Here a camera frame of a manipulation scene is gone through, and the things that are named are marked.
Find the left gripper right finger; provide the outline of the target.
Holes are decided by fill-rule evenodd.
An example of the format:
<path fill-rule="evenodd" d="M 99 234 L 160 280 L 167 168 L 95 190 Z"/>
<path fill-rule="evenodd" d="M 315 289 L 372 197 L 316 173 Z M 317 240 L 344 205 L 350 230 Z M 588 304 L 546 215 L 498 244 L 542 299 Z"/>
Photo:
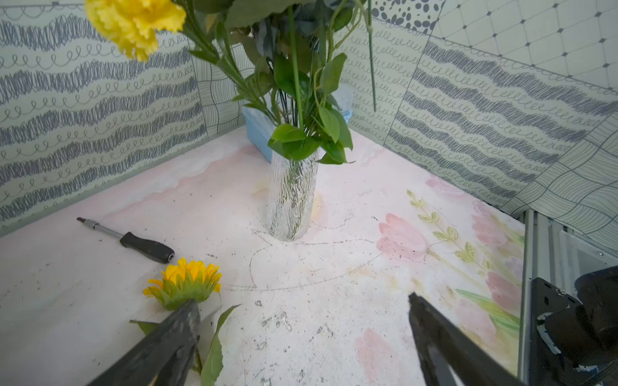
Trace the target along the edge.
<path fill-rule="evenodd" d="M 425 298 L 409 296 L 409 321 L 427 385 L 520 385 Z"/>

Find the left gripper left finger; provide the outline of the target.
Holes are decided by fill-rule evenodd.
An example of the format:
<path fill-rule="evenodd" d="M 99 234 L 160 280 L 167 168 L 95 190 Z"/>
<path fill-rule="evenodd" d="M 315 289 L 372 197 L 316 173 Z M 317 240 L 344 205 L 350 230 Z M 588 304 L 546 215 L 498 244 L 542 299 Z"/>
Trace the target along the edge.
<path fill-rule="evenodd" d="M 183 385 L 199 341 L 201 316 L 185 302 L 91 385 Z"/>

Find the small sunflower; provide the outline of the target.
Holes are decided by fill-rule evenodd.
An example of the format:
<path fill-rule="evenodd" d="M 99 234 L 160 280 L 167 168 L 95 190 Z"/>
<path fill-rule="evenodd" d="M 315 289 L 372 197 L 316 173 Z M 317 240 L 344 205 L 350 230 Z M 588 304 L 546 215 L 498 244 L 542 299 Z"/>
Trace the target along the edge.
<path fill-rule="evenodd" d="M 214 293 L 220 293 L 222 273 L 218 266 L 203 261 L 187 261 L 181 258 L 175 265 L 169 265 L 159 278 L 148 281 L 143 295 L 156 299 L 165 310 L 177 310 L 187 301 L 202 303 Z M 196 352 L 196 364 L 192 370 L 200 374 L 202 385 L 214 385 L 224 368 L 223 346 L 220 330 L 235 307 L 221 313 L 209 351 L 202 355 Z"/>

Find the yellow carnation flower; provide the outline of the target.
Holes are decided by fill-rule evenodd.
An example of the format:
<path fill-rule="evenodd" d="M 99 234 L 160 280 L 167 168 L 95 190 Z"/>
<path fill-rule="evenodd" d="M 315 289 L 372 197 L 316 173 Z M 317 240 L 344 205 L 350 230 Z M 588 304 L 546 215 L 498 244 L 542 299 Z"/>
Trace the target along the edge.
<path fill-rule="evenodd" d="M 224 26 L 232 5 L 232 1 L 87 1 L 85 11 L 101 36 L 140 62 L 158 51 L 159 32 L 186 36 L 194 44 L 190 54 L 227 75 L 239 100 L 279 122 L 279 112 L 271 110 L 262 95 L 259 76 L 244 78 L 234 59 L 230 31 Z"/>

